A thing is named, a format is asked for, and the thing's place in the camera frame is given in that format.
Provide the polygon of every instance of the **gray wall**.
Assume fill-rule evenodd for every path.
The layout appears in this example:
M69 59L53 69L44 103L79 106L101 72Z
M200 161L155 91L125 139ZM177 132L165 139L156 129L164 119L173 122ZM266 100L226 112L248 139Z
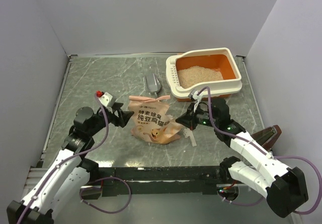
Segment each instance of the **gray wall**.
M67 56L35 0L0 0L0 223L40 157Z
M37 0L67 54L247 55L276 0Z
M266 126L279 124L283 133L275 144L278 155L312 160L322 171L322 0L277 0L247 58L247 68ZM315 173L305 170L310 201L317 196ZM304 216L304 223L320 223L322 205Z

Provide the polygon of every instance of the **cat litter bag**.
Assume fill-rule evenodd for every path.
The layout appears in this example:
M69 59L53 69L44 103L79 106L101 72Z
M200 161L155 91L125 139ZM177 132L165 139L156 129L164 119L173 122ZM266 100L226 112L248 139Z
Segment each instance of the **cat litter bag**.
M160 101L170 99L170 96L156 99L129 96L129 99L128 109L134 112L132 119L135 127L131 130L133 136L158 144L168 144L180 138L177 133L183 126L166 115L169 104Z

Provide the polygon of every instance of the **gray marble surface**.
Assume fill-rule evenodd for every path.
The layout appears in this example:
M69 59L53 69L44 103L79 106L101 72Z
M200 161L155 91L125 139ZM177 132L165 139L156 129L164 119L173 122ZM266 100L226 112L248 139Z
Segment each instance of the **gray marble surface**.
M72 125L77 109L90 106L94 110L98 104L94 99L97 90L108 91L124 103L126 110L129 95L149 96L145 90L143 76L155 73L163 86L159 95L171 94L166 80L166 58L159 57L102 57L71 59L71 66L60 99L57 115L48 142L44 167L48 167L56 156L68 130ZM242 76L243 88L227 98L231 117L250 133L261 130L262 124L242 58L236 58ZM168 100L168 114L180 116L188 103L177 102L172 96ZM236 152L220 142L213 129L198 126L194 131L197 146L193 147L188 138L171 142L168 145L148 144L130 134L134 126L130 120L125 128L110 124L106 142L96 151L88 153L87 158L99 163L100 167L156 167L156 166L211 166L219 165L226 157L237 156ZM94 137L96 144L103 138L105 130Z

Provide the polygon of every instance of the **litter box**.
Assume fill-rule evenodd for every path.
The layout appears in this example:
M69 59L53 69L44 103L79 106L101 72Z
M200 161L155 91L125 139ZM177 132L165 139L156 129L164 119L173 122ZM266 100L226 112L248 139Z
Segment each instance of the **litter box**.
M173 55L167 59L166 65L167 82L178 101L190 101L189 93L193 89L201 90L205 86L210 87L211 97L227 97L239 92L242 88L242 77L230 50L227 48L193 50L181 55ZM184 89L180 86L177 71L193 66L220 71L223 80L202 82ZM207 91L202 93L202 97L208 97Z

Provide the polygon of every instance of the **purple cable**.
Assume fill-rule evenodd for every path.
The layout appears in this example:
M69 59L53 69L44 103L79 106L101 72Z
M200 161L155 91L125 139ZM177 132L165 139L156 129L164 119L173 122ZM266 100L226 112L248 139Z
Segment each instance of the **purple cable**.
M100 146L105 142L105 140L107 139L107 136L108 136L108 134L109 134L109 121L108 121L108 119L107 119L106 112L104 111L104 107L103 107L102 103L100 102L100 100L98 99L98 97L96 96L96 94L94 94L94 97L95 97L96 101L98 102L98 104L99 104L99 106L100 106L100 108L101 108L101 110L102 110L102 112L103 112L103 116L104 116L104 120L105 120L105 124L106 124L106 132L105 132L105 136L104 136L104 138L102 139L102 141L101 141L101 142L100 142L96 147L93 147L93 148L91 148L91 149L89 149L89 150L86 150L86 151L80 152L80 153L78 153L78 154L76 154L76 155L70 156L70 157L68 157L68 158L64 159L63 161L61 161L59 164L57 164L56 166L58 166L58 168L54 168L54 169L52 169L52 170L49 172L49 174L46 176L46 178L44 179L44 181L43 181L43 182L41 183L41 185L39 186L38 190L35 192L35 195L34 195L34 196L38 197L39 193L42 191L42 189L44 188L44 186L46 185L46 183L48 182L48 180L50 179L50 177L51 177L51 176L55 173L55 171L56 171L57 169L59 169L63 164L65 164L67 161L69 161L69 160L71 160L71 159L73 159L73 158L76 158L77 156L84 155L84 154L87 154L87 153L89 153L89 152L91 152L91 151L96 150L96 149L97 149L97 148L99 148L99 147L100 147ZM32 203L34 203L34 201L35 201L35 199L31 199L31 200L29 201L29 203L27 204L26 208L25 208L25 209L24 209L24 211L21 213L21 215L20 215L20 217L19 217L19 219L18 219L18 221L17 221L17 224L21 224L21 223L22 223L22 220L23 220L23 218L24 218L24 216L25 216L25 214L26 214L27 210L30 208L30 206L32 205Z
M211 95L210 95L210 88L209 87L204 87L202 88L197 96L199 96L205 89L207 89L208 91L208 110L209 110L209 117L210 117L210 123L211 125L213 126L213 128L215 129L216 132L219 132L221 134L224 134L224 135L227 135L227 136L230 136L230 137L234 137L234 138L239 138L240 140L243 140L245 142L249 142L252 146L254 146L259 152L261 152L262 154L266 155L267 153L265 151L263 151L260 147L258 147L256 144L254 144L252 141L249 141L243 137L240 137L240 136L237 136L235 134L232 134L232 133L229 133L229 132L224 132L224 131L221 131L218 127L216 127L215 125L215 121L212 117L212 111L211 111Z
M321 198L322 198L322 177L321 177L321 174L318 171L317 167L310 160L308 160L306 158L303 158L303 157L299 157L299 156L274 156L274 158L276 158L278 160L282 160L282 159L302 160L302 161L307 162L314 169L314 171L315 171L315 173L317 175L318 184L319 184L317 199L316 199L313 207L310 210L307 210L307 211L294 211L296 214L300 214L300 215L311 214L313 211L316 210L316 208L320 204Z
M128 205L129 205L129 203L130 203L130 201L131 201L131 198L132 198L132 194L131 194L131 189L130 189L130 186L124 181L124 180L122 180L122 179L120 179L120 178L117 178L117 177L105 177L105 178L102 178L102 179L98 179L98 180L96 180L96 181L94 181L94 182L98 182L98 181L102 181L102 180L119 180L119 181L121 181L121 182L123 182L125 185L126 185L126 187L127 187L127 189L129 190L129 198L128 198L128 200L127 200L127 202L125 203L125 205L121 208L121 209L119 209L119 210L116 210L116 211L107 211L107 210L103 210L103 209L100 209L99 207L97 207L97 206L95 206L95 205L93 205L93 204L91 204L91 203L89 203L89 202L87 202L87 201L85 201L83 198L82 198L82 193L84 192L84 191L86 191L86 190L100 190L100 188L97 188L97 187L89 187L89 188L86 188L86 189L83 189L83 190L81 190L80 192L79 192L79 197L80 197L80 199L82 200L82 202L84 202L85 204L87 204L87 205L89 205L89 206L91 206L92 208L94 208L94 209L96 209L96 210L99 210L99 211L101 211L101 212L103 212L103 213L106 213L106 214L116 214L116 213L119 213L119 212L121 212L121 211L123 211Z
M258 201L254 202L254 203L238 203L238 202L235 202L235 201L230 202L229 200L224 199L221 195L219 195L219 196L225 202L227 202L229 204L232 204L232 205L239 205L239 206L254 206L254 205L257 205L257 204L261 203L265 199L264 197L261 197Z

